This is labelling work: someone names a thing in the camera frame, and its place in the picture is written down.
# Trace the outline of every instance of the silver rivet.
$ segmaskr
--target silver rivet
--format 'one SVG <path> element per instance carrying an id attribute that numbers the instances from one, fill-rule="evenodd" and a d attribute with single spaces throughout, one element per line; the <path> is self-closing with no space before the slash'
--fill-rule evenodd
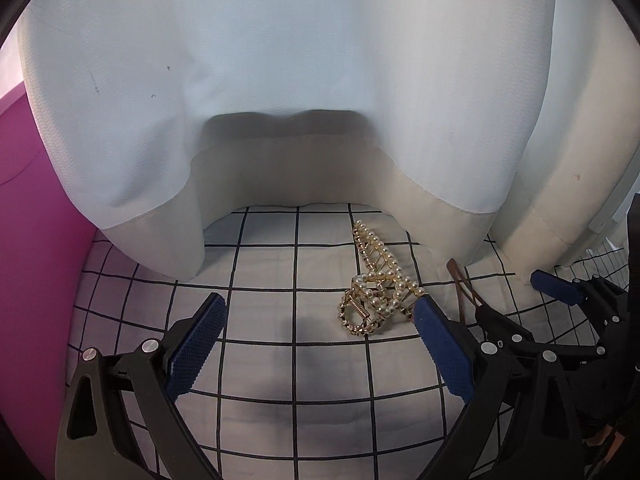
<path id="1" fill-rule="evenodd" d="M 488 341 L 485 341 L 484 343 L 482 343 L 480 345 L 480 349 L 485 354 L 489 354 L 489 355 L 493 355 L 498 351 L 498 347 L 496 345 L 494 345 L 493 343 L 490 343 Z"/>
<path id="2" fill-rule="evenodd" d="M 147 339 L 142 343 L 142 351 L 146 354 L 151 354 L 151 352 L 155 352 L 158 350 L 160 343 L 157 339 Z"/>
<path id="3" fill-rule="evenodd" d="M 90 361 L 97 355 L 98 352 L 95 350 L 95 348 L 87 348 L 84 352 L 82 352 L 82 359 L 84 359 L 85 361 Z"/>
<path id="4" fill-rule="evenodd" d="M 549 363 L 555 363 L 558 356 L 551 350 L 545 350 L 544 352 L 542 352 L 542 358 Z"/>

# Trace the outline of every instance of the checkered tablecloth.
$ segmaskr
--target checkered tablecloth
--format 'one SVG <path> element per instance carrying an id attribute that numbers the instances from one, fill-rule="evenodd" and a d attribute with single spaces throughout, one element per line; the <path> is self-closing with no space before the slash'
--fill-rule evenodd
<path id="1" fill-rule="evenodd" d="M 76 298 L 67 381 L 81 349 L 132 351 L 146 338 L 161 338 L 217 291 L 229 307 L 228 327 L 176 404 L 225 480 L 415 480 L 463 404 L 399 312 L 369 338 L 340 326 L 338 302 L 362 267 L 351 238 L 357 219 L 458 318 L 446 269 L 434 266 L 427 248 L 391 216 L 351 204 L 251 207 L 206 229 L 204 270 L 187 283 L 140 266 L 98 233 Z M 608 243 L 556 271 L 628 284 L 625 253 Z M 537 341 L 594 342 L 580 309 L 524 285 L 490 234 L 465 272 L 492 307 Z M 466 320 L 482 339 L 467 307 Z M 134 397 L 125 400 L 148 466 L 168 477 Z M 504 438 L 511 412 L 503 408 L 478 474 L 491 467 Z"/>

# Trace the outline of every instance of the jewelry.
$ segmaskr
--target jewelry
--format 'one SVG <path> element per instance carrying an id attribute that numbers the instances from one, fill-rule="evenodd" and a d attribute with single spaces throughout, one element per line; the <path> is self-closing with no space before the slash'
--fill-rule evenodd
<path id="1" fill-rule="evenodd" d="M 410 296 L 417 300 L 426 293 L 425 290 L 404 273 L 384 242 L 360 220 L 354 225 L 353 241 L 368 272 L 355 276 L 351 280 L 351 288 L 344 291 L 338 305 L 338 318 L 342 326 L 353 335 L 366 335 L 379 329 L 396 310 L 412 319 L 415 300 L 409 306 L 404 302 Z M 360 325 L 347 318 L 348 308 L 362 318 Z"/>

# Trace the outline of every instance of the beige fabric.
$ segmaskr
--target beige fabric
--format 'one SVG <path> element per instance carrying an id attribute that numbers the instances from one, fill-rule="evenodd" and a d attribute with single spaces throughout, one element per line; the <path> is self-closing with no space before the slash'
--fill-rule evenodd
<path id="1" fill-rule="evenodd" d="M 380 208 L 427 245 L 437 264 L 451 257 L 469 262 L 495 217 L 462 211 L 423 190 L 376 147 L 367 123 L 351 112 L 290 119 L 233 114 L 213 118 L 207 129 L 216 144 L 193 159 L 188 184 L 177 196 L 104 231 L 129 257 L 172 278 L 188 280 L 198 272 L 205 227 L 251 205 L 351 202 Z"/>
<path id="2" fill-rule="evenodd" d="M 586 243 L 638 148 L 638 96 L 640 46 L 612 1 L 556 0 L 545 100 L 492 227 L 521 278 Z"/>

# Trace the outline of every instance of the blue gripper pad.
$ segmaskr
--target blue gripper pad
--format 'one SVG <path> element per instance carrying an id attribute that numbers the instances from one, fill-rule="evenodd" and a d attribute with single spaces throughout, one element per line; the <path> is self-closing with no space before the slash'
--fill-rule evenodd
<path id="1" fill-rule="evenodd" d="M 438 306 L 429 296 L 415 302 L 414 323 L 450 393 L 462 397 L 468 404 L 474 396 L 471 361 L 437 314 Z"/>
<path id="2" fill-rule="evenodd" d="M 194 323 L 167 367 L 166 393 L 172 402 L 189 392 L 226 325 L 225 300 L 218 296 Z"/>
<path id="3" fill-rule="evenodd" d="M 536 290 L 569 306 L 580 305 L 584 301 L 584 294 L 576 285 L 544 270 L 534 270 L 530 281 Z"/>

